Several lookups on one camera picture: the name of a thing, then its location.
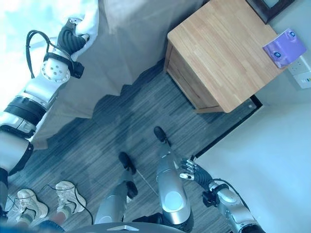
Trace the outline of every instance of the robot leg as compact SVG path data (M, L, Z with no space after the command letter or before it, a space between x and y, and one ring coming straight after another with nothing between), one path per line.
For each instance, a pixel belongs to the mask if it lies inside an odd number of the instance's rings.
M126 210L127 197L132 199L137 193L132 170L128 168L123 172L118 185L102 201L94 223L122 222Z
M168 143L162 144L159 155L161 159L156 179L163 210L163 224L190 232L193 228L190 201L177 173L173 151Z

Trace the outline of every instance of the purple box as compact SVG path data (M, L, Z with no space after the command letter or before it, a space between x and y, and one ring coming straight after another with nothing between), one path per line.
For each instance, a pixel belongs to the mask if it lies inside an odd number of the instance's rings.
M262 48L278 68L289 65L307 51L302 41L290 28Z

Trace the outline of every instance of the sock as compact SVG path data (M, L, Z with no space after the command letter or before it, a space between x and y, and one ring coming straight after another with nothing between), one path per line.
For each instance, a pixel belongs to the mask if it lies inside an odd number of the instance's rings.
M64 205L62 209L58 210L58 212L62 212L67 219L71 214L73 214L75 208L76 204L74 202L69 202L66 205Z
M25 211L20 215L18 221L30 224L35 218L35 211L30 209L25 209Z

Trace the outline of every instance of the floor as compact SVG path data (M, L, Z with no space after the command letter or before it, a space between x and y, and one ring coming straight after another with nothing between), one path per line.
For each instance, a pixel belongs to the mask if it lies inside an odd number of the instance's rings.
M121 96L106 96L96 106L92 119L76 119L49 140L47 150L36 151L26 167L9 177L9 195L21 188L38 192L45 184L61 180L77 184L87 207L96 214L100 201L116 184L122 167L120 151L127 152L138 168L135 175L138 196L128 205L125 221L160 211L157 197L156 154L160 143L153 128L161 126L172 142L178 158L201 151L231 126L256 109L247 100L230 114L196 114L192 105L163 71L163 62L145 71L138 80L124 86ZM214 207L207 209L201 198L202 188L185 182L194 213L194 233L225 233L230 229ZM57 196L50 188L38 193L50 208L57 208ZM16 214L9 213L14 223ZM65 230L90 224L86 211L69 218Z

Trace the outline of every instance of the power socket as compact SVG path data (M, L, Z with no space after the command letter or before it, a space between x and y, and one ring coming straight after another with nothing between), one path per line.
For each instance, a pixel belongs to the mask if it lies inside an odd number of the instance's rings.
M311 88L311 70L306 73L294 75L294 78L302 89Z
M311 60L309 59L308 53L301 55L297 60L288 66L288 70L292 75L298 75L306 73L311 70Z

